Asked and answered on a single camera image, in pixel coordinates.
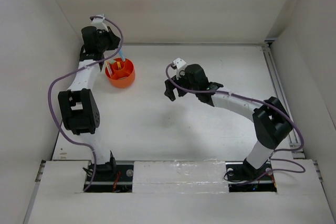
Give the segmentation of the pink pen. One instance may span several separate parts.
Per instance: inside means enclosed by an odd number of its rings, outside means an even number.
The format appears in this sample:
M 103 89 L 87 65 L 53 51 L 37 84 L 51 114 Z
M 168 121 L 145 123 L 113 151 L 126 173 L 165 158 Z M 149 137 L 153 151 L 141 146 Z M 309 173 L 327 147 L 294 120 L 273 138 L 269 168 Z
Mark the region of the pink pen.
M 107 71 L 109 73 L 109 76 L 111 78 L 113 76 L 113 73 L 112 73 L 112 70 L 110 68 L 110 64 L 108 62 L 106 62 L 106 69 L 107 69 Z

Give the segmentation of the blue pen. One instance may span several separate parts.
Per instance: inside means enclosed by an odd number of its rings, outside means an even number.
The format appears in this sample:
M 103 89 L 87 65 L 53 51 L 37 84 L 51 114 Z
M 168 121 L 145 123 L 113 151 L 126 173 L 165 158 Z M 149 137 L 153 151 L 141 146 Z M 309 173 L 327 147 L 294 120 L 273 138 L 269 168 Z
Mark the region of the blue pen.
M 122 52 L 122 50 L 119 51 L 120 58 L 122 59 L 123 62 L 125 62 L 125 56 Z

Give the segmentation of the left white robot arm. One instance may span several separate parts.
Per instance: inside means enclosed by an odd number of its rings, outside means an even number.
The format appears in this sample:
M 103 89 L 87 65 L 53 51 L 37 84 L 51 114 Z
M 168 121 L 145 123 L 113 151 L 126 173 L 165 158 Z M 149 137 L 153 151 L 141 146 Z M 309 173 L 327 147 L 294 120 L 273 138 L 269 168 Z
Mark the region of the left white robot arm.
M 83 45 L 79 55 L 78 71 L 66 91 L 58 94 L 58 102 L 65 129 L 79 136 L 84 144 L 93 148 L 91 165 L 84 171 L 98 180 L 112 180 L 117 175 L 116 160 L 112 152 L 103 147 L 98 127 L 100 113 L 91 89 L 102 70 L 104 52 L 117 49 L 120 38 L 106 25 L 90 25 L 81 30 Z

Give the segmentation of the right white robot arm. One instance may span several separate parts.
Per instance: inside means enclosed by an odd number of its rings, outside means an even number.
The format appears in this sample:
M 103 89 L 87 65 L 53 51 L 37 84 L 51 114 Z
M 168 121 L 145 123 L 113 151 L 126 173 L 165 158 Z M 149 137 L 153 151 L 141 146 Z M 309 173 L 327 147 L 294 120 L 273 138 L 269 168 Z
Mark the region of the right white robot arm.
M 233 94 L 222 84 L 210 82 L 198 64 L 187 65 L 177 59 L 168 67 L 176 72 L 165 81 L 164 94 L 171 101 L 191 93 L 202 103 L 229 110 L 253 123 L 257 142 L 243 163 L 232 170 L 232 175 L 237 176 L 239 182 L 259 177 L 269 157 L 293 129 L 280 100 L 270 97 L 259 101 Z

